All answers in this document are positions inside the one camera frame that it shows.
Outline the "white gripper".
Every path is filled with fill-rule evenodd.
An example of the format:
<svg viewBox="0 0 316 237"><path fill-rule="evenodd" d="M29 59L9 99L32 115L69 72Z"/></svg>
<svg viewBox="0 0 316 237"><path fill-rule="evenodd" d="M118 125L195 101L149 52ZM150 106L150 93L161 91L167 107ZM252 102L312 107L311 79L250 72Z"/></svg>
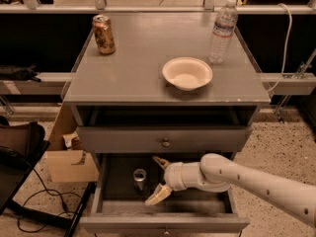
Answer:
<svg viewBox="0 0 316 237"><path fill-rule="evenodd" d="M152 159L165 170L164 180L166 185L159 184L154 193L145 201L146 205L155 205L167 198L172 190L183 191L188 188L201 188L203 175L199 167L199 162L172 163L158 156L153 156Z"/></svg>

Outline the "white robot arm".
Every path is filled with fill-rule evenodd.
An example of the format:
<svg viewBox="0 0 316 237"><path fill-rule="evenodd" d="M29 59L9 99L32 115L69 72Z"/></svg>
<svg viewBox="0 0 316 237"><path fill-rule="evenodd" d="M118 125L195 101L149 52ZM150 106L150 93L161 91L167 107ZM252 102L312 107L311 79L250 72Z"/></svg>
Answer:
<svg viewBox="0 0 316 237"><path fill-rule="evenodd" d="M303 223L316 227L316 187L239 165L219 154L209 153L198 162L170 163L153 156L164 170L165 184L159 184L146 200L154 205L171 192L195 188L225 192L233 184L261 198Z"/></svg>

